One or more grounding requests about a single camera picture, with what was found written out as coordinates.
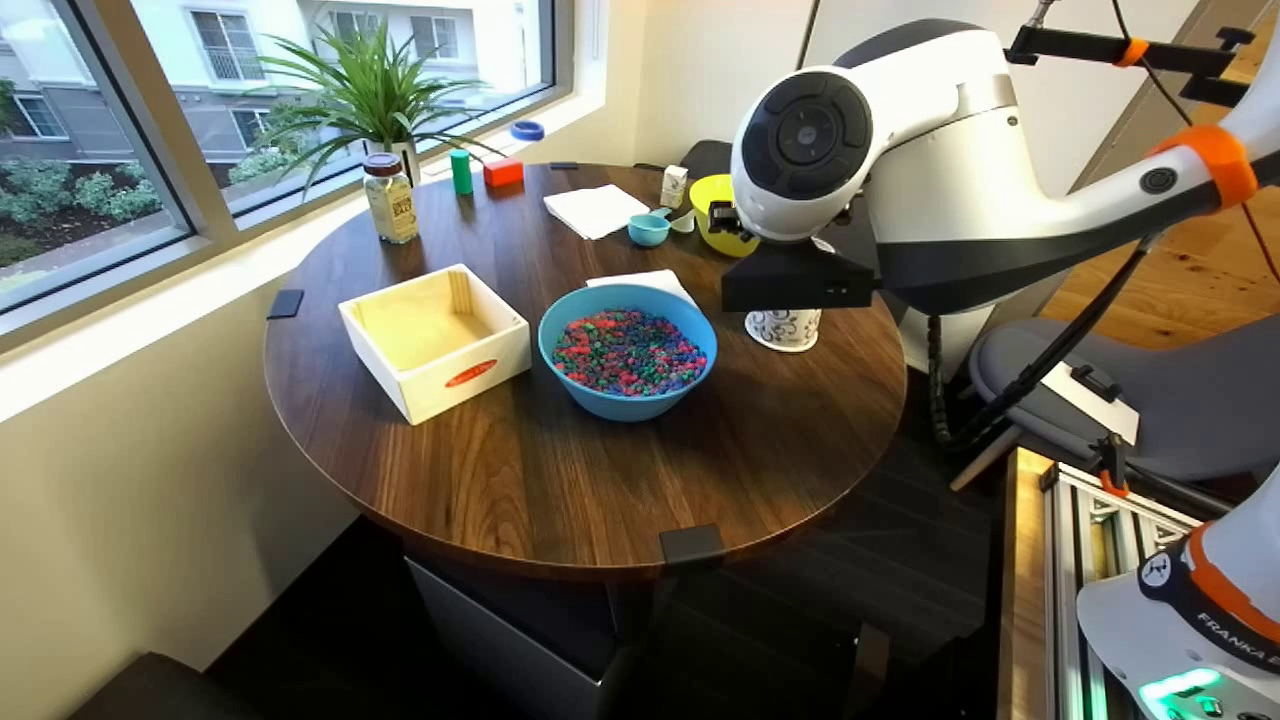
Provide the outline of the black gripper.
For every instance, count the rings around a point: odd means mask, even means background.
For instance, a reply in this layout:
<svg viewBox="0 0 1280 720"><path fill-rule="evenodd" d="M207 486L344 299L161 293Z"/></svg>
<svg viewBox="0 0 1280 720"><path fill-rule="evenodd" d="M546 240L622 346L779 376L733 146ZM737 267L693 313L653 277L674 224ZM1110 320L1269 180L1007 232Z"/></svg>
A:
<svg viewBox="0 0 1280 720"><path fill-rule="evenodd" d="M728 313L867 310L873 293L867 267L817 244L758 244L718 277Z"/></svg>

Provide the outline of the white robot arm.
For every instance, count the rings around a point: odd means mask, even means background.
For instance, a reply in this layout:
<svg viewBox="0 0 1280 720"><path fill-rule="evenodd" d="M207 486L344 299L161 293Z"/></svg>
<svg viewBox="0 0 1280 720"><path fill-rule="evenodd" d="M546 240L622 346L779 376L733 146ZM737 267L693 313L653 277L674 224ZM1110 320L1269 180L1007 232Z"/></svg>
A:
<svg viewBox="0 0 1280 720"><path fill-rule="evenodd" d="M1274 180L1280 53L1218 126L1050 195L1001 35L913 20L756 96L733 139L733 205L756 251L718 277L718 295L756 313L892 293L958 313Z"/></svg>

